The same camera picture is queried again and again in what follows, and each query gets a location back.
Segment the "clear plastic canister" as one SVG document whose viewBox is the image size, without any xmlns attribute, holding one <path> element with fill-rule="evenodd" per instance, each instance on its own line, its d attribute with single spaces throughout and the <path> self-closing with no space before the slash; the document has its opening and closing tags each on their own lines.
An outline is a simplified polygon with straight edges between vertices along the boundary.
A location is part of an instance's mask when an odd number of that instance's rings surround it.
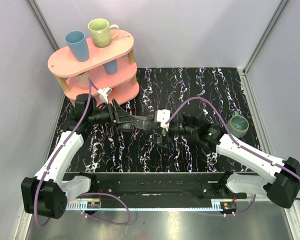
<svg viewBox="0 0 300 240">
<path fill-rule="evenodd" d="M 140 129 L 140 130 L 144 130 L 144 131 L 148 131 L 151 130 L 152 128 L 152 124 L 149 123 L 149 117 L 145 117 L 145 116 L 136 116 L 134 115 L 134 117 L 136 118 L 136 124 L 135 124 L 135 128 L 134 129 Z M 120 130 L 122 132 L 132 132 L 133 130 Z"/>
</svg>

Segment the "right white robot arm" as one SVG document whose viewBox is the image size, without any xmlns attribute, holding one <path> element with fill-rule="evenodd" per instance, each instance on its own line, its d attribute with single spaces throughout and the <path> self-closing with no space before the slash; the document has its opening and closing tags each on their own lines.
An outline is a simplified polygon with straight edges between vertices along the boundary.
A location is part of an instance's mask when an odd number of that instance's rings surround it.
<svg viewBox="0 0 300 240">
<path fill-rule="evenodd" d="M 217 185 L 218 195 L 229 198 L 233 194 L 246 193 L 265 196 L 279 207 L 292 207 L 300 191 L 300 163 L 293 157 L 284 160 L 268 155 L 226 130 L 206 120 L 183 115 L 181 119 L 167 123 L 169 110 L 158 110 L 147 120 L 148 129 L 168 134 L 188 137 L 199 146 L 226 156 L 243 164 L 256 175 L 227 173 Z"/>
</svg>

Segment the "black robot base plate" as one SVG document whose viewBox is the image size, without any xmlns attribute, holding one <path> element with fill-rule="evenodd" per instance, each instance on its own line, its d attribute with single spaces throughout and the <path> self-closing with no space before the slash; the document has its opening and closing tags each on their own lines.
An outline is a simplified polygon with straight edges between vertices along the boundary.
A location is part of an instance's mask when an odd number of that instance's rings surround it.
<svg viewBox="0 0 300 240">
<path fill-rule="evenodd" d="M 197 210 L 217 209 L 212 200 L 246 199 L 245 193 L 232 193 L 226 188 L 228 173 L 87 173 L 91 191 L 117 196 L 101 198 L 100 208 L 106 211 L 124 210 Z"/>
</svg>

